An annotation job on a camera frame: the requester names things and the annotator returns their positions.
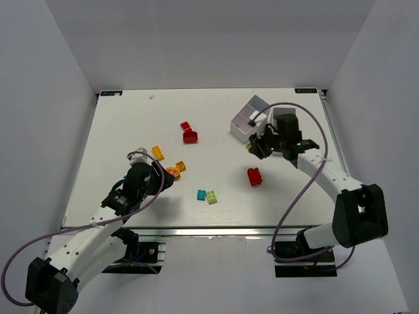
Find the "orange printed round lego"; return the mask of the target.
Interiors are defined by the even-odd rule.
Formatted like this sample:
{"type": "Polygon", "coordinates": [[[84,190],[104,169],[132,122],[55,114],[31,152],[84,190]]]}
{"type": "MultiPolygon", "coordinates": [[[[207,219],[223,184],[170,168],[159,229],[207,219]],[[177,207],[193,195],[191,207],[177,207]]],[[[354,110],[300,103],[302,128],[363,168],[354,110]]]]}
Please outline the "orange printed round lego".
{"type": "Polygon", "coordinates": [[[181,177],[181,172],[176,167],[167,167],[166,171],[174,177],[175,181],[181,177]]]}

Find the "pale green lego brick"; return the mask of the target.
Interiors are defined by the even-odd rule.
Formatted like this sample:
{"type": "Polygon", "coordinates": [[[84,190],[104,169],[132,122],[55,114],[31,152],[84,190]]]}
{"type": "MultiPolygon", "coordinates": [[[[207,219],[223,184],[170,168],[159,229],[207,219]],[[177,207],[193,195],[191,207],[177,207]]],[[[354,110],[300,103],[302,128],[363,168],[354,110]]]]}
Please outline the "pale green lego brick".
{"type": "Polygon", "coordinates": [[[213,190],[208,190],[206,192],[207,201],[210,205],[217,203],[217,196],[215,195],[215,192],[213,190]]]}

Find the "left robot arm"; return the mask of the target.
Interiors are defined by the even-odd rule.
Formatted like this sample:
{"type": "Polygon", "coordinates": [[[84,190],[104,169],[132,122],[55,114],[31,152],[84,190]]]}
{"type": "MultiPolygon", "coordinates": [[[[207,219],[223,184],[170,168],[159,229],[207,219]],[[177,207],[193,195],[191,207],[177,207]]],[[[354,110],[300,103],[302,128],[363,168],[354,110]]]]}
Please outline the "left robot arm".
{"type": "Polygon", "coordinates": [[[123,225],[147,197],[157,196],[174,180],[158,162],[132,164],[102,201],[88,229],[78,231],[48,258],[31,262],[26,298],[45,313],[69,313],[81,290],[102,271],[138,266],[143,249],[138,236],[123,225]]]}

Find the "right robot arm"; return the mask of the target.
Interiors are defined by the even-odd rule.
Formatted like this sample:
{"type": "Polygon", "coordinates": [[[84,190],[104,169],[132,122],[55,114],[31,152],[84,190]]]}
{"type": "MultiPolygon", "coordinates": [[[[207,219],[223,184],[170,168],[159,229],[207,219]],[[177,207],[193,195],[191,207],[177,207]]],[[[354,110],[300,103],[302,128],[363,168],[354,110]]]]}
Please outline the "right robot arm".
{"type": "Polygon", "coordinates": [[[319,145],[303,139],[295,114],[281,114],[272,125],[255,111],[249,125],[256,132],[249,137],[249,152],[260,159],[279,152],[296,169],[307,174],[331,198],[333,219],[297,233],[293,250],[276,247],[279,258],[300,258],[340,245],[345,248],[382,238],[389,232],[384,193],[377,184],[366,185],[349,176],[327,159],[319,145]]]}

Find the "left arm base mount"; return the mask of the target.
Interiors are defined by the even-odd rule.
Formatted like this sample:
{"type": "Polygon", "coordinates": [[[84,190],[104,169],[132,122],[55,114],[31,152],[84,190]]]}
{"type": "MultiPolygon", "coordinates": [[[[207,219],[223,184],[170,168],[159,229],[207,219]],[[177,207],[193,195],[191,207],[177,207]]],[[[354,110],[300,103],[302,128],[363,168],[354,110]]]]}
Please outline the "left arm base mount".
{"type": "Polygon", "coordinates": [[[102,273],[114,274],[159,274],[166,254],[166,243],[141,238],[132,230],[121,228],[111,234],[124,245],[124,255],[102,273]]]}

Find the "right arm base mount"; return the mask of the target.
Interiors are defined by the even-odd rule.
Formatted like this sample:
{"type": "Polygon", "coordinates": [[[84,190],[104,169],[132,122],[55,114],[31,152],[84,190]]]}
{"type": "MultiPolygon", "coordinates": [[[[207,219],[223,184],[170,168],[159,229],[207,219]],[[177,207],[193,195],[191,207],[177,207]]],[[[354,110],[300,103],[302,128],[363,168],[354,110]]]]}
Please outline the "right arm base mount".
{"type": "Polygon", "coordinates": [[[300,240],[276,241],[266,249],[274,257],[276,278],[336,277],[335,255],[331,247],[310,249],[300,240]]]}

